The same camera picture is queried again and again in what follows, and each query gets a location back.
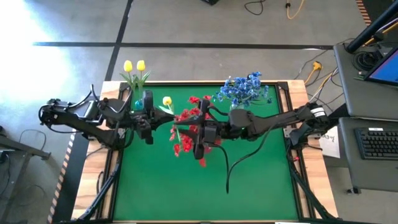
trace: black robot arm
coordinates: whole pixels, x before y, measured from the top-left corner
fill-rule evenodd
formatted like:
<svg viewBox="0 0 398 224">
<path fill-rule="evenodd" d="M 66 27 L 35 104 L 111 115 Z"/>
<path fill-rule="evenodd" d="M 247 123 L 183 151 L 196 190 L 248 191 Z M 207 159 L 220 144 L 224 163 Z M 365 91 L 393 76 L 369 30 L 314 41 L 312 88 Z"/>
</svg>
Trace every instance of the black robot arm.
<svg viewBox="0 0 398 224">
<path fill-rule="evenodd" d="M 107 98 L 86 100 L 87 98 L 75 104 L 51 99 L 39 109 L 39 119 L 50 129 L 53 125 L 61 124 L 74 128 L 82 132 L 84 137 L 94 137 L 112 150 L 126 147 L 125 137 L 118 133 L 118 129 L 131 129 L 141 139 L 145 139 L 146 143 L 153 144 L 152 131 L 161 124 L 174 120 L 174 115 L 154 108 L 151 91 L 144 92 L 143 109 L 134 111 L 127 106 L 131 103 L 131 91 L 126 101 Z M 98 127 L 104 120 L 109 130 Z M 133 133 L 127 144 L 131 143 L 132 136 Z"/>
<path fill-rule="evenodd" d="M 197 125 L 198 131 L 193 132 L 179 128 L 179 132 L 193 139 L 193 153 L 195 159 L 201 159 L 204 155 L 204 145 L 214 144 L 217 139 L 245 139 L 255 141 L 270 129 L 286 127 L 288 125 L 303 123 L 303 125 L 290 134 L 292 145 L 298 144 L 311 134 L 324 134 L 328 128 L 328 117 L 321 106 L 316 103 L 307 103 L 293 111 L 273 115 L 270 117 L 256 116 L 250 111 L 243 109 L 231 110 L 229 113 L 222 113 L 214 106 L 210 106 L 208 100 L 201 100 L 198 105 L 201 110 L 199 116 L 175 123 L 181 125 Z M 210 110 L 215 110 L 221 115 L 227 116 L 228 121 L 217 121 Z M 206 120 L 205 114 L 213 117 Z"/>
</svg>

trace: yellow flower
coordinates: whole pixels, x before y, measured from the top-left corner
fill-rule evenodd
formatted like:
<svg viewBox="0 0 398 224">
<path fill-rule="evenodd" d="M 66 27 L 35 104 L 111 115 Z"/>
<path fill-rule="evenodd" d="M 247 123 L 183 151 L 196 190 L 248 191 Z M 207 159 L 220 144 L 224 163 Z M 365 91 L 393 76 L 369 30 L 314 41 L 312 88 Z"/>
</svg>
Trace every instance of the yellow flower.
<svg viewBox="0 0 398 224">
<path fill-rule="evenodd" d="M 137 62 L 137 70 L 140 72 L 145 70 L 145 61 L 144 60 L 139 60 Z"/>
<path fill-rule="evenodd" d="M 169 96 L 163 97 L 163 105 L 171 105 L 172 104 L 172 99 Z"/>
<path fill-rule="evenodd" d="M 124 68 L 124 71 L 131 72 L 132 71 L 132 63 L 129 60 L 126 60 L 124 62 L 123 68 Z"/>
</svg>

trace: green tabletop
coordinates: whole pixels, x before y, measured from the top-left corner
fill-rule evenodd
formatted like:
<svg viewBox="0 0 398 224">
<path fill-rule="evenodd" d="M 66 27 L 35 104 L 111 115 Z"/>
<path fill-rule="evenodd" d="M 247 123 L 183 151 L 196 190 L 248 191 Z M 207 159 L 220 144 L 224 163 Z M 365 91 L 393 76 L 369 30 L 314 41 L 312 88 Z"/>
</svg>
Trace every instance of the green tabletop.
<svg viewBox="0 0 398 224">
<path fill-rule="evenodd" d="M 192 108 L 189 96 L 212 95 L 220 86 L 148 86 L 146 89 L 153 91 L 156 106 L 162 105 L 164 96 L 170 96 L 176 113 L 181 113 L 185 108 Z M 269 96 L 273 99 L 271 104 L 252 105 L 249 110 L 259 116 L 277 114 L 279 105 L 273 85 Z M 214 104 L 221 111 L 229 111 L 228 101 Z M 234 168 L 227 194 L 222 151 L 214 148 L 205 154 L 206 167 L 194 160 L 192 152 L 182 152 L 180 157 L 175 157 L 176 141 L 169 141 L 171 127 L 172 123 L 167 123 L 154 131 L 153 145 L 134 138 L 124 150 L 115 220 L 298 219 L 282 129 L 271 131 L 263 148 Z M 260 141 L 223 141 L 222 146 L 232 164 L 254 151 Z"/>
</svg>

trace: black keyboard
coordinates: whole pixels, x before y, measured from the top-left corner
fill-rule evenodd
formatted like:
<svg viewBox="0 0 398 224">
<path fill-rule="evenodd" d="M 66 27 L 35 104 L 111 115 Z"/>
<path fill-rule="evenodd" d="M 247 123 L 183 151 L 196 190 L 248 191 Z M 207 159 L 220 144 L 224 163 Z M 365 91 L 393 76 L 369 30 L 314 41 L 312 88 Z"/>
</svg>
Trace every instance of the black keyboard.
<svg viewBox="0 0 398 224">
<path fill-rule="evenodd" d="M 398 160 L 398 129 L 356 128 L 363 159 Z"/>
</svg>

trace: gray floor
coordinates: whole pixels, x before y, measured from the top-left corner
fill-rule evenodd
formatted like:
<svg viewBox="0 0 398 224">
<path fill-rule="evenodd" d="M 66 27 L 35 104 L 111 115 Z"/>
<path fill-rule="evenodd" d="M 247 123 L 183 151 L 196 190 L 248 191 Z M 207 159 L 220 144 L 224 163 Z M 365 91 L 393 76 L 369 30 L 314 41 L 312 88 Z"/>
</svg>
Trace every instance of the gray floor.
<svg viewBox="0 0 398 224">
<path fill-rule="evenodd" d="M 18 140 L 24 129 L 38 129 L 47 135 L 45 151 L 49 161 L 33 158 L 20 188 L 38 184 L 28 198 L 18 195 L 9 221 L 44 223 L 57 183 L 69 135 L 52 133 L 39 125 L 38 108 L 50 98 L 75 101 L 85 95 L 90 84 L 100 91 L 113 51 L 112 47 L 32 47 L 31 42 L 114 42 L 127 0 L 11 1 L 7 11 L 12 22 L 1 37 L 4 44 L 0 76 L 0 124 L 7 135 Z M 307 0 L 292 21 L 285 15 L 284 2 L 268 0 L 261 16 L 245 11 L 248 1 L 220 0 L 210 7 L 199 0 L 135 0 L 123 42 L 227 43 L 227 44 L 335 44 L 355 37 L 365 28 L 355 0 Z M 299 2 L 292 3 L 292 9 Z M 303 63 L 319 50 L 248 49 L 145 49 L 121 48 L 112 80 L 121 80 L 126 59 L 144 59 L 152 70 L 151 80 L 222 80 L 259 70 L 264 79 L 292 79 Z M 326 75 L 336 67 L 332 51 L 317 58 Z M 307 77 L 308 65 L 300 76 Z M 320 81 L 308 88 L 314 93 Z M 329 102 L 341 88 L 329 83 L 321 99 Z M 344 98 L 330 104 L 339 107 Z M 40 147 L 35 136 L 22 140 Z M 398 223 L 398 194 L 364 190 L 362 195 L 346 195 L 348 172 L 328 168 L 340 217 L 378 223 Z M 33 205 L 21 207 L 24 200 Z"/>
</svg>

